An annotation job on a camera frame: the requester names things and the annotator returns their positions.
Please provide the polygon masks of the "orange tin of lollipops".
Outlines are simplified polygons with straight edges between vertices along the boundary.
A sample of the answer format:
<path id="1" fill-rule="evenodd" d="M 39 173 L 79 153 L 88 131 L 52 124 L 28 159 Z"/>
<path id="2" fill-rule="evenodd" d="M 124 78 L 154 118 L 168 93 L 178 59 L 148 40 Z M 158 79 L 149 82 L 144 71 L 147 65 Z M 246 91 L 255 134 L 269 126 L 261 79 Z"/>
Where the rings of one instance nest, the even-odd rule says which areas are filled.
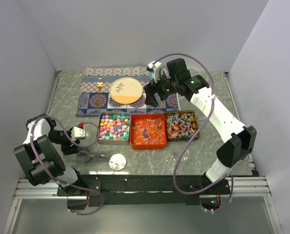
<path id="1" fill-rule="evenodd" d="M 163 114 L 132 115 L 130 146 L 133 150 L 162 150 L 167 145 Z"/>

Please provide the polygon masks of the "gold tin of lollipops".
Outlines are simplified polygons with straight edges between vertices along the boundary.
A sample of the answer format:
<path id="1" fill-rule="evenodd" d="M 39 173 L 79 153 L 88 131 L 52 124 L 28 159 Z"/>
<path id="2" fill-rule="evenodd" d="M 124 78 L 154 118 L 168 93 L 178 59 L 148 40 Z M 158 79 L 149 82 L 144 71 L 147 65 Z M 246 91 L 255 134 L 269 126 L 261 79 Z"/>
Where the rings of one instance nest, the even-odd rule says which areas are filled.
<path id="1" fill-rule="evenodd" d="M 193 110 L 169 111 L 164 117 L 168 142 L 188 142 L 199 129 Z"/>

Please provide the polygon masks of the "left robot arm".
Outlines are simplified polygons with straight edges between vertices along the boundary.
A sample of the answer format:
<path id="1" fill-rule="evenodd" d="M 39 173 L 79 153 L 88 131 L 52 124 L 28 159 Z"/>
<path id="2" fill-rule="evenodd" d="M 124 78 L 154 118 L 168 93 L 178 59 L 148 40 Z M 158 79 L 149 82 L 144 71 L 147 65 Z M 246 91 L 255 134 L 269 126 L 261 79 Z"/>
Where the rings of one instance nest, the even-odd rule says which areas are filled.
<path id="1" fill-rule="evenodd" d="M 54 119 L 42 114 L 26 122 L 28 135 L 14 154 L 31 185 L 44 185 L 54 181 L 63 191 L 76 196 L 86 190 L 86 183 L 79 171 L 66 168 L 54 144 L 61 146 L 65 156 L 80 153 L 80 139 L 85 138 L 83 124 L 69 130 L 56 130 Z"/>

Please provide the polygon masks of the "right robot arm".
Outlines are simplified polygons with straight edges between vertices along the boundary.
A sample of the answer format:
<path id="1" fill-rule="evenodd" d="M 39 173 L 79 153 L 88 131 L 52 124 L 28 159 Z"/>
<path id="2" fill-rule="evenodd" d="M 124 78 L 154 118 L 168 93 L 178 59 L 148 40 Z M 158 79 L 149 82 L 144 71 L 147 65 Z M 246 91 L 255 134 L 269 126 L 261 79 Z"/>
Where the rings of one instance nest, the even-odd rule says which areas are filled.
<path id="1" fill-rule="evenodd" d="M 161 100 L 172 94 L 179 94 L 197 107 L 207 117 L 206 122 L 210 122 L 219 133 L 223 145 L 217 150 L 217 159 L 205 173 L 206 179 L 202 183 L 206 193 L 214 194 L 220 188 L 219 181 L 239 161 L 251 154 L 257 135 L 256 129 L 239 121 L 216 97 L 214 84 L 208 84 L 201 75 L 193 76 L 184 59 L 168 62 L 167 73 L 158 61 L 149 63 L 146 69 L 152 75 L 152 80 L 145 86 L 147 105 L 158 106 L 156 94 Z"/>

